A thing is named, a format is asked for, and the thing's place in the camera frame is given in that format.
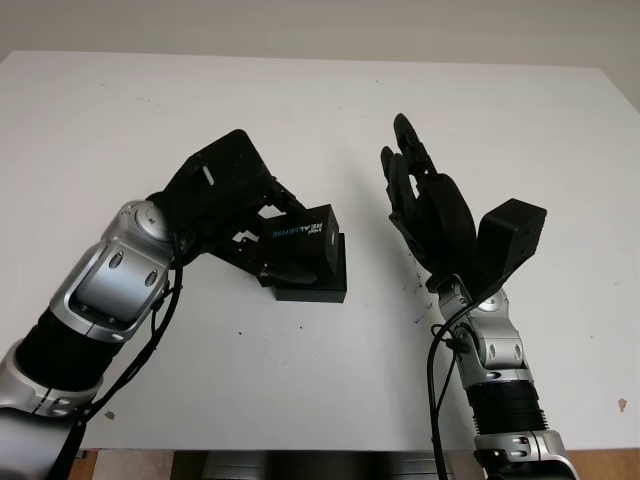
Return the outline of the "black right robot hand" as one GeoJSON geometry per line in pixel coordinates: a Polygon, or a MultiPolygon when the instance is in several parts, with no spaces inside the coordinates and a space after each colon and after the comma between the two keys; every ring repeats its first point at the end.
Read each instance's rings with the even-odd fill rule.
{"type": "Polygon", "coordinates": [[[393,129],[400,151],[388,146],[381,151],[391,203],[389,219],[416,261],[430,273],[428,289],[434,291],[472,263],[474,221],[457,184],[436,169],[409,119],[397,114],[393,129]]]}

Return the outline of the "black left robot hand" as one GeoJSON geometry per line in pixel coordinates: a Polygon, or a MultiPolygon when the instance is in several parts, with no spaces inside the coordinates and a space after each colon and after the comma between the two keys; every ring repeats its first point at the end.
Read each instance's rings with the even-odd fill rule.
{"type": "Polygon", "coordinates": [[[296,242],[310,211],[274,176],[243,189],[231,216],[206,240],[215,257],[256,277],[263,287],[312,285],[320,268],[296,242]]]}

